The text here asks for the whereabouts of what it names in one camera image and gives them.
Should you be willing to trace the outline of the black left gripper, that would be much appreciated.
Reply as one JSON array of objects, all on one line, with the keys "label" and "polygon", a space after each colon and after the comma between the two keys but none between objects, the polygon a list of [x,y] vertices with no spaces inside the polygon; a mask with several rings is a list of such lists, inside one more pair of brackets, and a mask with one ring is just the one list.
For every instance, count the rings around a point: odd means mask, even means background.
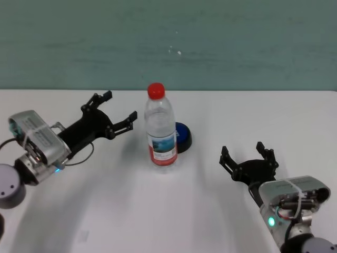
[{"label": "black left gripper", "polygon": [[112,98],[112,92],[99,95],[94,93],[89,101],[81,106],[82,117],[61,131],[58,136],[70,149],[67,158],[72,158],[98,138],[114,139],[116,136],[133,130],[137,112],[132,112],[125,120],[112,124],[109,117],[97,108]]}]

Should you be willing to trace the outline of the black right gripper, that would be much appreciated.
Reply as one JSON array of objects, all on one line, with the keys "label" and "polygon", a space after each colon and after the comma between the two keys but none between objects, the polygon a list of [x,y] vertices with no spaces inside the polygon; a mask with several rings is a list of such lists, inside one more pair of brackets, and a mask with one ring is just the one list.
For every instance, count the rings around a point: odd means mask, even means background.
[{"label": "black right gripper", "polygon": [[247,186],[274,181],[276,168],[279,167],[275,159],[274,150],[266,149],[262,142],[258,142],[256,150],[264,160],[249,160],[237,164],[230,156],[226,146],[222,146],[219,164],[230,174],[233,181],[242,182]]}]

